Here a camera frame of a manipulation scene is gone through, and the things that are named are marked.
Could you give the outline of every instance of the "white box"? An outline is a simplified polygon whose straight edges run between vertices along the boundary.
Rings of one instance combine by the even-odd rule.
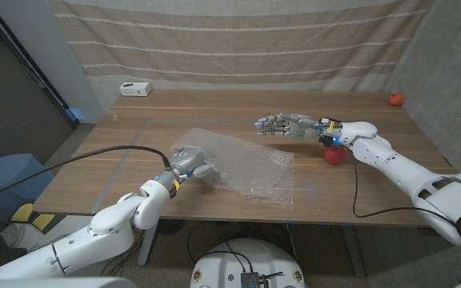
[[[123,96],[147,96],[152,87],[149,82],[124,82],[119,89]]]

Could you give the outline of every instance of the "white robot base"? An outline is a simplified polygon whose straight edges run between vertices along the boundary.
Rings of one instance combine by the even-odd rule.
[[[191,275],[191,288],[305,288],[300,265],[286,251],[253,238],[234,239],[227,243],[229,246],[222,243],[198,260]],[[236,254],[230,253],[229,247]],[[251,265],[238,254],[247,257]],[[246,273],[243,273],[238,258]]]

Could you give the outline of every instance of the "gray wall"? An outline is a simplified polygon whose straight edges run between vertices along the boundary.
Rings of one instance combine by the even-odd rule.
[[[433,1],[385,91],[461,171],[461,1]]]
[[[0,0],[0,16],[79,121],[97,123],[105,110],[47,0]]]

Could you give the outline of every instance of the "blue chair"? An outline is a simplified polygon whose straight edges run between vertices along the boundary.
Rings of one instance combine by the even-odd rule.
[[[27,176],[44,166],[32,154],[0,157],[0,187]],[[23,204],[33,203],[54,176],[47,171],[0,193],[0,222],[9,225],[10,218]]]

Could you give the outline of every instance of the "wooden table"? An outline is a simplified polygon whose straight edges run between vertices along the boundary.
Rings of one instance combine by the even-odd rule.
[[[75,154],[117,145],[142,145],[170,154],[171,144],[198,127],[295,154],[292,205],[250,202],[238,193],[216,190],[198,179],[182,184],[163,209],[162,218],[251,222],[329,223],[372,226],[425,226],[414,211],[356,218],[351,210],[355,172],[349,155],[338,166],[323,160],[316,139],[260,138],[254,122],[278,112],[344,122],[367,121],[378,127],[399,153],[434,172],[454,173],[440,152],[385,93],[153,90],[149,97],[121,97]],[[155,154],[113,151],[62,168],[34,204],[42,213],[89,215],[137,192],[162,169]],[[357,212],[366,214],[411,206],[401,190],[379,171],[358,164]]]

